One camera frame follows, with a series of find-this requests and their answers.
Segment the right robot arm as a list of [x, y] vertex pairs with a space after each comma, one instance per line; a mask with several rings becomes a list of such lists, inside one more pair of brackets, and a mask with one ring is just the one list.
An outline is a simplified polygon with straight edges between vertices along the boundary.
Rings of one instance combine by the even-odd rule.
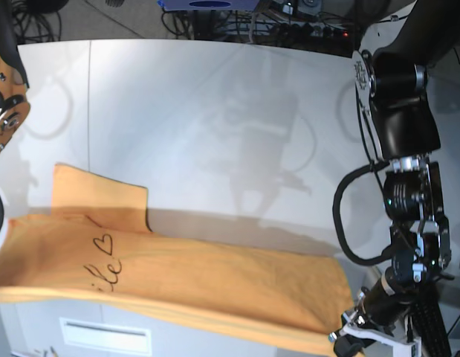
[[0, 153], [30, 112], [28, 89], [13, 29], [11, 2], [0, 1]]

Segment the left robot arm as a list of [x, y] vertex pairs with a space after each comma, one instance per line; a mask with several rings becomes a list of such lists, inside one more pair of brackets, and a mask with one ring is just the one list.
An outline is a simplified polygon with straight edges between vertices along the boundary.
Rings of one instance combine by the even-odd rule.
[[[395, 40], [352, 54], [357, 120], [366, 166], [348, 173], [334, 194], [332, 215], [339, 245], [359, 266], [388, 262], [371, 288], [342, 314], [329, 336], [337, 356], [355, 356], [375, 343], [394, 356], [449, 356], [451, 349], [438, 305], [437, 282], [449, 280], [449, 220], [441, 175], [430, 155], [441, 141], [428, 96], [428, 70], [460, 38], [460, 1], [417, 1]], [[346, 188], [368, 173], [377, 180], [390, 243], [373, 258], [350, 249], [340, 206]]]

